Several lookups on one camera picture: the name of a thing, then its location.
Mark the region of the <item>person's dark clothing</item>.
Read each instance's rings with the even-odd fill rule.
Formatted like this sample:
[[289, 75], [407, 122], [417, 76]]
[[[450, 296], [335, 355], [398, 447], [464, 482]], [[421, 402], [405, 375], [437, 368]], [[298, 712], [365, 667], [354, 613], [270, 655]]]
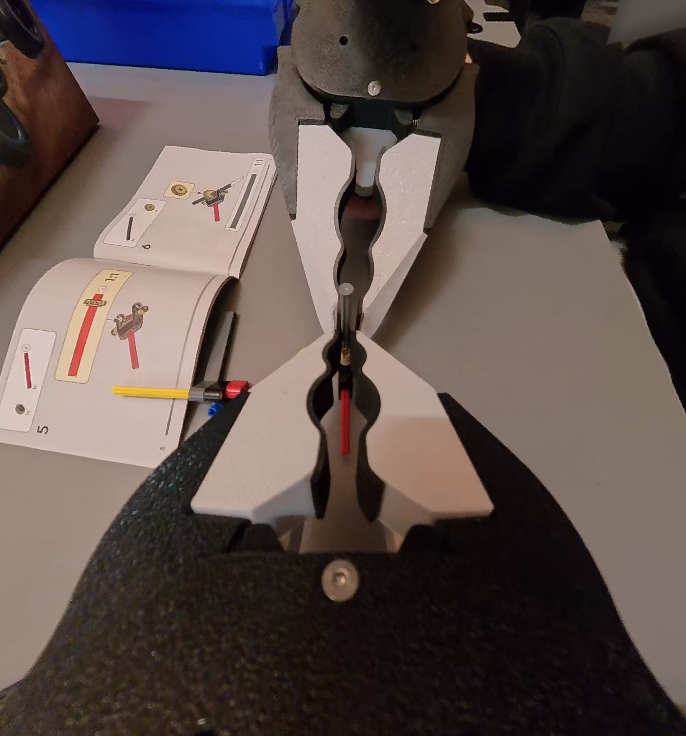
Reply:
[[631, 188], [614, 218], [625, 274], [686, 413], [686, 197]]

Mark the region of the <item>black lego connector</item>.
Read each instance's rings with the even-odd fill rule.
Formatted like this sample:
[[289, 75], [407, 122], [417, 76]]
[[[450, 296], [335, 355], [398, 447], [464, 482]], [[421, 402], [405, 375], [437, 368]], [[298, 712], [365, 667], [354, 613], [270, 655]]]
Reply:
[[338, 356], [338, 396], [341, 405], [350, 404], [353, 397], [353, 368], [351, 367], [351, 343], [344, 342]]

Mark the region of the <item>open instruction booklet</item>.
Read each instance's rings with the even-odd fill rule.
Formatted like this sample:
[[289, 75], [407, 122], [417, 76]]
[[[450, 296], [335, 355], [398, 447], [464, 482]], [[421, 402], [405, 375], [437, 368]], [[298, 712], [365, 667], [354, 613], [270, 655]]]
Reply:
[[245, 267], [271, 154], [166, 146], [90, 258], [55, 265], [21, 307], [0, 372], [0, 443], [153, 468], [177, 448], [213, 304]]

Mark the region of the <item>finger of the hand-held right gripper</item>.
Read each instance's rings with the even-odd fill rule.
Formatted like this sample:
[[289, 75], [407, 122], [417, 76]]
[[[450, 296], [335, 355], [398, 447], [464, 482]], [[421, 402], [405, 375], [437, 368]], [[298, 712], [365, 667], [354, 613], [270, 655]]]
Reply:
[[425, 221], [440, 139], [411, 134], [385, 151], [377, 184], [381, 232], [370, 248], [371, 285], [362, 300], [360, 331], [374, 336], [426, 240]]
[[353, 154], [329, 125], [298, 127], [294, 237], [313, 306], [326, 334], [334, 332], [337, 325], [337, 273], [343, 250], [338, 216], [353, 173]]

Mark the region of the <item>blue plastic bin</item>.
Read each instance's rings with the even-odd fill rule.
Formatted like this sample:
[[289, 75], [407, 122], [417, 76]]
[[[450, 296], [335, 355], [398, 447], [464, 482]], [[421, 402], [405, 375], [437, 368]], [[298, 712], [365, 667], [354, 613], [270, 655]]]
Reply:
[[34, 1], [70, 62], [264, 76], [293, 1]]

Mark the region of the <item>person's right hand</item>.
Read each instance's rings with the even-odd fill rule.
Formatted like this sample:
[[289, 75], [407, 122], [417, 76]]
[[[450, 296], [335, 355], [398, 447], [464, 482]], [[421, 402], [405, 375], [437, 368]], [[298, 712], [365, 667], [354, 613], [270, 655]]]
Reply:
[[365, 222], [376, 222], [381, 218], [381, 204], [375, 196], [362, 196], [353, 193], [345, 203], [342, 216], [348, 219], [357, 219]]

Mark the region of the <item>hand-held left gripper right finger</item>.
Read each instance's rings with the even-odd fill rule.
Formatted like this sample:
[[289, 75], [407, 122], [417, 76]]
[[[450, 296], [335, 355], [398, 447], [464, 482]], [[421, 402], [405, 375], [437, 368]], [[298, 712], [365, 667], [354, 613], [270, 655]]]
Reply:
[[494, 504], [436, 390], [361, 330], [351, 348], [365, 418], [358, 504], [384, 528], [387, 550], [415, 526], [490, 516]]

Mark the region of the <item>person's right forearm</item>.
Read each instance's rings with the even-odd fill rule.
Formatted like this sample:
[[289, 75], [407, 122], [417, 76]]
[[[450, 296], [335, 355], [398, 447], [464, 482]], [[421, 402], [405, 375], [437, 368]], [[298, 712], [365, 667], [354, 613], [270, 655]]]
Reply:
[[686, 27], [622, 46], [596, 23], [532, 23], [514, 48], [473, 41], [477, 197], [622, 220], [686, 193]]

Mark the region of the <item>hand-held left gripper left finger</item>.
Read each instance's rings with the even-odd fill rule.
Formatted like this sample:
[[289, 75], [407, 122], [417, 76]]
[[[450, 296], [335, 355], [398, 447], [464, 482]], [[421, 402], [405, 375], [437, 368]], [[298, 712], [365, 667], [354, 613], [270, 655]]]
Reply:
[[191, 510], [210, 520], [267, 525], [300, 552], [309, 519], [323, 518], [330, 493], [325, 420], [336, 406], [324, 333], [241, 396], [238, 410]]

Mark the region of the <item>lego set box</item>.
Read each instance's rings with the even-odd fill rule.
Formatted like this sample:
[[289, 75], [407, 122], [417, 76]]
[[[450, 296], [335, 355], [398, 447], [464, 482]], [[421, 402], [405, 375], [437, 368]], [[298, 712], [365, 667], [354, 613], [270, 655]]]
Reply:
[[0, 1], [0, 252], [98, 127], [31, 3]]

